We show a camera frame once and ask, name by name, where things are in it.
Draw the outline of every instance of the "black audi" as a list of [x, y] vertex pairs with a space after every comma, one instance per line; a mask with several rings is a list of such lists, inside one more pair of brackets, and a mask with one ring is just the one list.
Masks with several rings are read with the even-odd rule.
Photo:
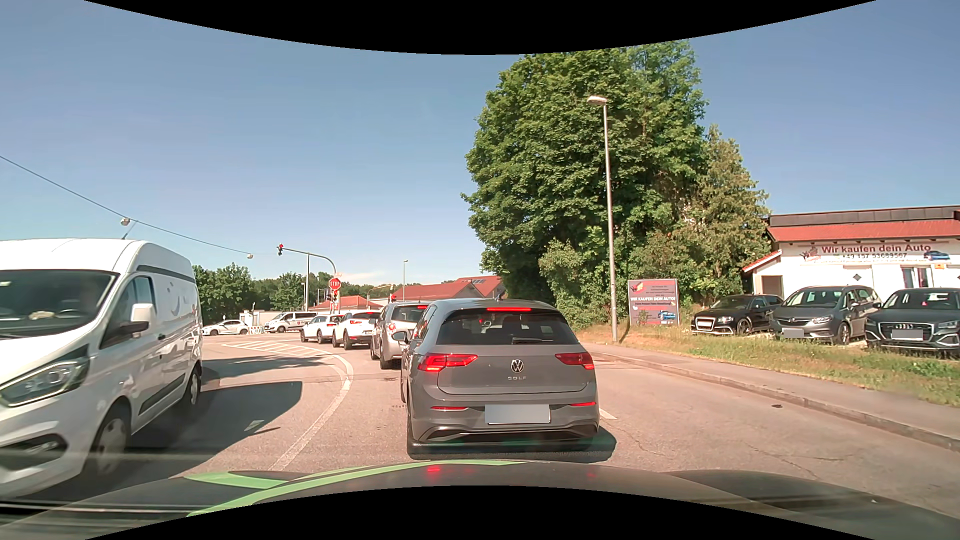
[[867, 317], [868, 347], [960, 356], [960, 288], [902, 289]]
[[722, 335], [770, 329], [770, 316], [783, 299], [772, 294], [734, 294], [693, 315], [690, 330]]

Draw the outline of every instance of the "sidewalk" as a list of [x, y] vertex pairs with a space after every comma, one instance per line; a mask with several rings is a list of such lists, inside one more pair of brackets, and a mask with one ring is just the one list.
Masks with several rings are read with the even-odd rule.
[[960, 410], [955, 407], [715, 360], [616, 345], [583, 345], [593, 355], [755, 392], [960, 452]]

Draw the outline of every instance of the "curb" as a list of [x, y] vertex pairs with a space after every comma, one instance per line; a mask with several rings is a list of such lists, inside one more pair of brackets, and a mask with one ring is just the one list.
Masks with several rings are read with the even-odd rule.
[[889, 431], [897, 435], [908, 437], [914, 440], [925, 442], [940, 448], [951, 450], [954, 452], [960, 453], [960, 438], [952, 437], [950, 435], [944, 435], [942, 433], [937, 433], [935, 431], [925, 430], [923, 428], [917, 428], [915, 426], [910, 426], [908, 424], [903, 424], [894, 420], [889, 420], [887, 418], [881, 418], [870, 413], [861, 412], [859, 410], [854, 410], [851, 408], [846, 408], [840, 405], [833, 405], [825, 402], [820, 402], [817, 400], [811, 400], [803, 396], [798, 396], [796, 394], [791, 394], [789, 392], [784, 392], [781, 390], [775, 390], [767, 386], [762, 386], [760, 384], [751, 384], [749, 382], [742, 382], [740, 380], [729, 379], [726, 377], [720, 377], [718, 375], [710, 375], [706, 373], [701, 373], [699, 371], [693, 371], [689, 369], [684, 369], [680, 367], [675, 367], [671, 365], [661, 364], [658, 362], [644, 360], [642, 358], [632, 358], [629, 356], [620, 356], [614, 355], [611, 353], [603, 353], [601, 351], [596, 352], [599, 355], [613, 356], [616, 358], [622, 358], [628, 360], [634, 364], [648, 367], [652, 369], [657, 369], [666, 373], [672, 373], [674, 375], [679, 375], [681, 377], [687, 377], [689, 379], [704, 380], [707, 382], [713, 382], [715, 384], [722, 384], [724, 386], [729, 386], [731, 388], [737, 388], [739, 390], [746, 390], [747, 392], [753, 392], [761, 396], [766, 396], [768, 398], [777, 398], [784, 402], [799, 405], [804, 408], [809, 408], [812, 410], [819, 410], [820, 412], [825, 412], [827, 414], [832, 414], [833, 416], [838, 416], [840, 418], [845, 418], [847, 420], [853, 420], [858, 424], [863, 424], [865, 426], [870, 426], [872, 428], [879, 428], [884, 431]]

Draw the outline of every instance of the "overhead wire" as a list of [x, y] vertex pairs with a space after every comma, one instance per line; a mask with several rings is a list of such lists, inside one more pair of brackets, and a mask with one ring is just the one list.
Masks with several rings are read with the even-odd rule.
[[139, 223], [140, 225], [143, 225], [143, 226], [146, 226], [146, 227], [150, 227], [151, 229], [156, 229], [156, 230], [158, 230], [158, 231], [162, 231], [162, 232], [167, 233], [167, 234], [172, 234], [172, 235], [174, 235], [174, 236], [179, 236], [180, 238], [185, 238], [185, 239], [187, 239], [187, 240], [192, 240], [192, 241], [194, 241], [194, 242], [200, 242], [200, 243], [202, 243], [202, 244], [206, 244], [206, 245], [208, 245], [208, 246], [212, 246], [212, 247], [219, 248], [219, 249], [222, 249], [222, 250], [232, 251], [232, 252], [234, 252], [234, 253], [240, 253], [240, 254], [243, 254], [243, 255], [252, 255], [252, 252], [249, 252], [249, 251], [235, 250], [235, 249], [229, 248], [229, 247], [227, 247], [227, 246], [221, 246], [221, 245], [219, 245], [219, 244], [214, 244], [214, 243], [212, 243], [212, 242], [207, 242], [206, 240], [200, 240], [199, 238], [194, 238], [193, 236], [188, 236], [188, 235], [186, 235], [186, 234], [175, 233], [175, 232], [170, 231], [170, 230], [168, 230], [168, 229], [164, 229], [164, 228], [158, 227], [158, 226], [156, 226], [156, 225], [151, 225], [151, 224], [149, 224], [149, 223], [147, 223], [147, 222], [145, 222], [145, 221], [140, 221], [139, 219], [133, 219], [133, 218], [129, 217], [128, 215], [123, 214], [123, 213], [120, 213], [120, 212], [118, 212], [117, 210], [112, 209], [112, 208], [110, 208], [110, 207], [107, 207], [107, 206], [105, 206], [105, 205], [102, 205], [102, 204], [94, 201], [93, 199], [90, 199], [89, 197], [85, 197], [85, 196], [83, 196], [82, 194], [77, 193], [76, 191], [74, 191], [73, 189], [70, 189], [69, 187], [67, 187], [67, 186], [65, 186], [65, 185], [58, 184], [58, 183], [50, 180], [49, 178], [47, 178], [47, 177], [45, 177], [45, 176], [43, 176], [43, 175], [41, 175], [41, 174], [39, 174], [39, 173], [37, 173], [37, 172], [29, 169], [29, 168], [21, 165], [20, 163], [17, 163], [17, 162], [14, 161], [14, 160], [11, 160], [11, 159], [9, 159], [9, 158], [6, 158], [6, 157], [3, 156], [3, 155], [0, 155], [0, 160], [6, 161], [7, 163], [13, 165], [14, 167], [17, 167], [17, 168], [19, 168], [19, 169], [22, 169], [22, 170], [24, 170], [24, 171], [26, 171], [26, 172], [28, 172], [28, 173], [36, 176], [37, 178], [40, 178], [41, 180], [43, 180], [43, 181], [45, 181], [45, 182], [48, 182], [48, 183], [50, 183], [50, 184], [53, 184], [53, 185], [55, 185], [56, 187], [59, 187], [60, 189], [62, 189], [62, 190], [64, 190], [64, 191], [67, 191], [68, 193], [72, 193], [73, 195], [76, 195], [77, 197], [80, 197], [81, 199], [87, 201], [88, 203], [90, 203], [90, 204], [92, 204], [92, 205], [96, 205], [97, 207], [100, 207], [101, 209], [104, 209], [104, 210], [106, 210], [106, 211], [108, 211], [108, 212], [110, 212], [110, 213], [116, 214], [116, 215], [120, 216], [121, 218], [129, 219], [129, 220], [132, 221], [134, 224]]

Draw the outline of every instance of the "headlight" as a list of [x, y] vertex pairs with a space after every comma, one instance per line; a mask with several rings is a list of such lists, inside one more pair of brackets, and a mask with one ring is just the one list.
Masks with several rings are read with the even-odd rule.
[[6, 406], [20, 406], [69, 392], [84, 383], [89, 367], [84, 346], [0, 386], [0, 401]]

